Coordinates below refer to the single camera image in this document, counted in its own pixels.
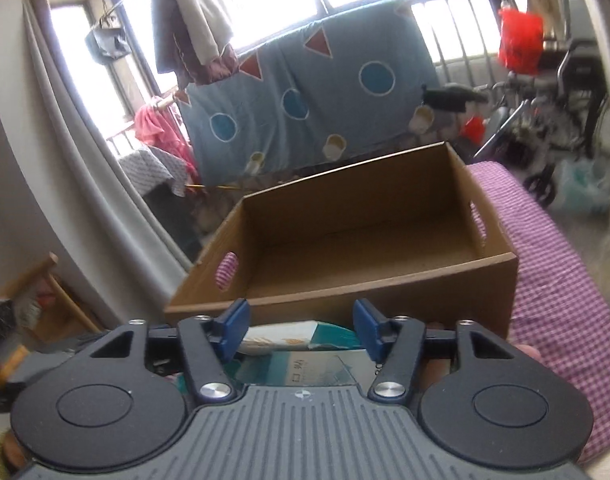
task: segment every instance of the pink cloth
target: pink cloth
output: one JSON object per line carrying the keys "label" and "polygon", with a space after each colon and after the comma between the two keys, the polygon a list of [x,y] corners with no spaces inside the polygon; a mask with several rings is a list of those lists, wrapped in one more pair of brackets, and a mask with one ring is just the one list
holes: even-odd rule
{"label": "pink cloth", "polygon": [[510,339],[582,391],[594,430],[580,458],[610,446],[610,309],[551,218],[495,162],[469,167],[498,211],[519,258]]}
{"label": "pink cloth", "polygon": [[169,110],[161,111],[151,105],[144,105],[136,112],[134,126],[137,139],[184,160],[190,177],[196,184],[200,184],[192,148],[182,136]]}

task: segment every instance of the wheel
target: wheel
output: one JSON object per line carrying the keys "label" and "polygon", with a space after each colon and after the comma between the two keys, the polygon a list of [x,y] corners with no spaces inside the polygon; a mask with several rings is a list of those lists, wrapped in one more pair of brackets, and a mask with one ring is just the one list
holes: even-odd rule
{"label": "wheel", "polygon": [[553,179],[549,182],[543,182],[543,176],[540,173],[528,176],[523,183],[527,192],[534,197],[534,200],[543,208],[547,208],[556,198],[556,183]]}

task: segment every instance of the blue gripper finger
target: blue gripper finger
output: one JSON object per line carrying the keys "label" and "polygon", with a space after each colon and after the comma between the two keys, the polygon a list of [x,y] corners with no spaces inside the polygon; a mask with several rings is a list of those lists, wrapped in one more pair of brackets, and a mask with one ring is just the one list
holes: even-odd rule
{"label": "blue gripper finger", "polygon": [[385,361],[391,346],[381,338],[381,328],[388,322],[389,320],[369,300],[355,301],[354,332],[375,363]]}
{"label": "blue gripper finger", "polygon": [[211,333],[216,337],[210,338],[210,341],[221,363],[228,363],[234,357],[247,333],[250,321],[249,303],[243,299],[236,300],[214,320]]}

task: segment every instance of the pink checkered tablecloth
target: pink checkered tablecloth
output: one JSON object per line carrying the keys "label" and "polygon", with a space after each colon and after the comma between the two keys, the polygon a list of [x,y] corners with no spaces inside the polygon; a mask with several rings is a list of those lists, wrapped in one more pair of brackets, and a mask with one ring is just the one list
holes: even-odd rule
{"label": "pink checkered tablecloth", "polygon": [[510,338],[535,346],[587,396],[594,430],[580,461],[589,460],[610,446],[610,309],[578,254],[505,168],[483,162],[469,169],[520,261]]}

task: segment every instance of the black bag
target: black bag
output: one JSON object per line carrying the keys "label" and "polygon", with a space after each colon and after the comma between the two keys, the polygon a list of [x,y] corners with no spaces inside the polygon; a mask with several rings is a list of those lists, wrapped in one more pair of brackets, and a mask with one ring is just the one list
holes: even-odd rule
{"label": "black bag", "polygon": [[123,27],[103,28],[103,21],[94,25],[85,37],[92,59],[101,65],[112,64],[132,53]]}

